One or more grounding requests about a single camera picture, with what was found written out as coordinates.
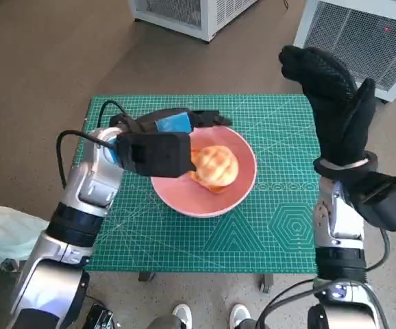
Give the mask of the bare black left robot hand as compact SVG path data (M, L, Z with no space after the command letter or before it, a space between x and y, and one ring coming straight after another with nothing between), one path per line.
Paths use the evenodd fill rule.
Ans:
M124 132L185 132L195 128L231 126L232 120L218 110L191 110L189 108L165 108L133 119L128 114L110 118L110 127L119 127Z

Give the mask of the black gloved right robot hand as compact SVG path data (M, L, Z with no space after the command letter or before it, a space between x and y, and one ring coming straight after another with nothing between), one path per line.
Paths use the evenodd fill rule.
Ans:
M367 158L375 113L375 82L357 86L345 64L331 53L286 45L279 54L282 75L301 85L313 111L321 158L344 167Z

